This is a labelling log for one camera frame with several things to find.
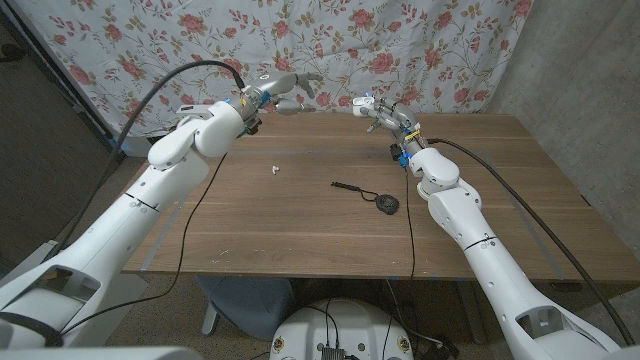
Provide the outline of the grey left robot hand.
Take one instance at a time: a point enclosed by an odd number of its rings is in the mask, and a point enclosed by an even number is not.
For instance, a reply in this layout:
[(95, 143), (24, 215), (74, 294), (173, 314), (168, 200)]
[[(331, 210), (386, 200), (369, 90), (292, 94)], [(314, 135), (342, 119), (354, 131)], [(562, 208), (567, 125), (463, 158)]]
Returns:
[(236, 111), (245, 123), (253, 120), (258, 111), (268, 104), (273, 104), (276, 112), (285, 116), (315, 112), (314, 106), (282, 98), (282, 95), (299, 87), (307, 93), (309, 98), (313, 99), (315, 94), (311, 82), (322, 79), (320, 74), (309, 72), (275, 72), (261, 75), (241, 89)]

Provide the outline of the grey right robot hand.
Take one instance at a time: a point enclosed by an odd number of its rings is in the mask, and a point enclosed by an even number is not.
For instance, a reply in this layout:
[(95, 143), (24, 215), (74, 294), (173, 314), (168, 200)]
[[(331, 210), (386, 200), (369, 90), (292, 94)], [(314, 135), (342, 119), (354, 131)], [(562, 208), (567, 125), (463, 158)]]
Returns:
[(391, 102), (386, 98), (374, 98), (372, 103), (363, 105), (359, 112), (361, 115), (373, 118), (368, 132), (379, 128), (388, 131), (393, 143), (407, 157), (412, 157), (424, 148), (416, 115), (404, 103)]

